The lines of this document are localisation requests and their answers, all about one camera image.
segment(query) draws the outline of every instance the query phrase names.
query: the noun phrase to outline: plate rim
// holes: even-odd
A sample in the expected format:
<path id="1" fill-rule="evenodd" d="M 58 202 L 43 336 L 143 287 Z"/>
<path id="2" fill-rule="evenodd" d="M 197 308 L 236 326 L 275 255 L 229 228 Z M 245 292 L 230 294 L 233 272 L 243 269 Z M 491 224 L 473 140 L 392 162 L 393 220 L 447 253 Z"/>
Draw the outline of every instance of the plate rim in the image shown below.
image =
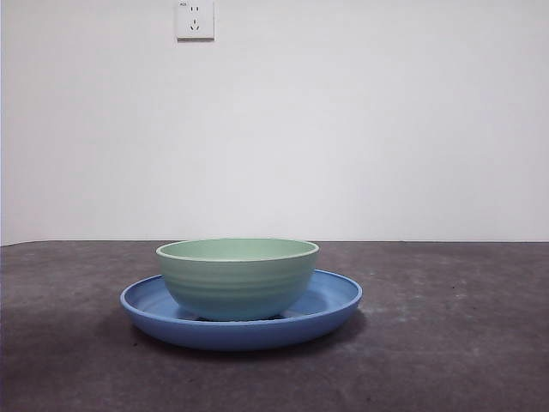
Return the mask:
<path id="1" fill-rule="evenodd" d="M 140 281 L 134 282 L 131 285 L 129 285 L 127 288 L 124 289 L 124 291 L 120 294 L 120 303 L 122 304 L 122 307 L 131 313 L 134 313 L 135 315 L 144 317 L 144 318 L 150 318 L 152 320 L 160 321 L 160 322 L 167 322 L 171 324 L 187 324 L 187 325 L 202 325 L 204 327 L 216 327 L 216 326 L 224 326 L 224 327 L 230 327 L 230 326 L 257 326 L 259 324 L 289 324 L 292 322 L 298 322 L 300 320 L 306 320 L 306 319 L 312 319 L 312 318 L 320 318 L 322 316 L 326 316 L 331 313 L 336 313 L 339 311 L 342 311 L 344 309 L 347 309 L 348 307 L 353 306 L 354 304 L 358 303 L 362 299 L 362 287 L 353 279 L 350 279 L 346 276 L 339 275 L 334 272 L 329 272 L 327 270 L 320 270 L 315 269 L 315 272 L 324 273 L 325 275 L 330 275 L 337 277 L 345 282 L 351 283 L 353 286 L 357 289 L 356 296 L 349 300 L 347 303 L 345 303 L 342 306 L 337 307 L 336 309 L 331 309 L 327 311 L 322 312 L 316 312 L 316 313 L 310 313 L 308 315 L 302 315 L 297 316 L 295 318 L 282 318 L 282 319 L 261 319 L 261 320 L 230 320 L 230 321 L 208 321 L 205 322 L 203 320 L 189 320 L 189 319 L 177 319 L 177 318 L 168 318 L 167 316 L 160 316 L 160 315 L 154 315 L 149 312 L 144 312 L 140 309 L 137 309 L 136 307 L 132 306 L 127 300 L 126 300 L 126 294 L 132 289 L 137 286 L 139 286 L 142 283 L 151 282 L 153 280 L 156 280 L 158 278 L 161 278 L 162 275 L 155 275 L 146 277 L 145 279 L 141 279 Z"/>

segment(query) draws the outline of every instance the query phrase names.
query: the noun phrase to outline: wall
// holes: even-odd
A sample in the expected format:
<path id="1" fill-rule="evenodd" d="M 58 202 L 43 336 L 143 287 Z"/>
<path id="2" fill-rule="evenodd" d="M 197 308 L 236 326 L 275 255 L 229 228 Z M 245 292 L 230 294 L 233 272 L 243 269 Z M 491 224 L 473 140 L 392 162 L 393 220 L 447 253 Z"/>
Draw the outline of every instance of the wall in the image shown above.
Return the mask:
<path id="1" fill-rule="evenodd" d="M 549 2 L 4 0 L 4 244 L 549 240 Z"/>

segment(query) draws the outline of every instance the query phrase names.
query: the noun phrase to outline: plate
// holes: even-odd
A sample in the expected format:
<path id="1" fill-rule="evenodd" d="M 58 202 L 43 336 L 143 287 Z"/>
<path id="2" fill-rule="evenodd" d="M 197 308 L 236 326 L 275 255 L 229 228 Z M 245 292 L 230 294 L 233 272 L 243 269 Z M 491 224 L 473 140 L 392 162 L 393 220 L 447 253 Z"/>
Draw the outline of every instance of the plate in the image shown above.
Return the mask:
<path id="1" fill-rule="evenodd" d="M 325 335 L 341 326 L 362 298 L 360 285 L 315 270 L 305 293 L 287 310 L 264 320 L 212 322 L 179 306 L 162 275 L 128 286 L 120 302 L 146 334 L 187 348 L 242 351 L 279 348 Z"/>

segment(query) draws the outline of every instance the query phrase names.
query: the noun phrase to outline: table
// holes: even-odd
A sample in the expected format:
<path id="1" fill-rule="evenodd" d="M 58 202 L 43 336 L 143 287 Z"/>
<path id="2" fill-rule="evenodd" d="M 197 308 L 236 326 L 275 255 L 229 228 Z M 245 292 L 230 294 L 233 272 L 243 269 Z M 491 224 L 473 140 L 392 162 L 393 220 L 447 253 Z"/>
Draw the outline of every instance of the table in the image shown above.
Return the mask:
<path id="1" fill-rule="evenodd" d="M 160 241 L 2 248 L 5 412 L 547 411 L 549 244 L 318 242 L 364 289 L 336 332 L 211 353 L 157 342 L 118 303 Z"/>

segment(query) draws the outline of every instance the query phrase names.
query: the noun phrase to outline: ceramic bowl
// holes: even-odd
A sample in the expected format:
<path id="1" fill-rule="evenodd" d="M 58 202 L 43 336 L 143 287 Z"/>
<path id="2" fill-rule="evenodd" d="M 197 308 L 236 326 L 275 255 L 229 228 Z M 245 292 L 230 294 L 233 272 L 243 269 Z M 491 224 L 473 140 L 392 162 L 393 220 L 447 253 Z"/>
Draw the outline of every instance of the ceramic bowl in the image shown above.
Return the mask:
<path id="1" fill-rule="evenodd" d="M 205 239 L 156 250 L 170 295 L 210 320 L 257 320 L 284 311 L 307 289 L 314 243 L 288 239 Z"/>

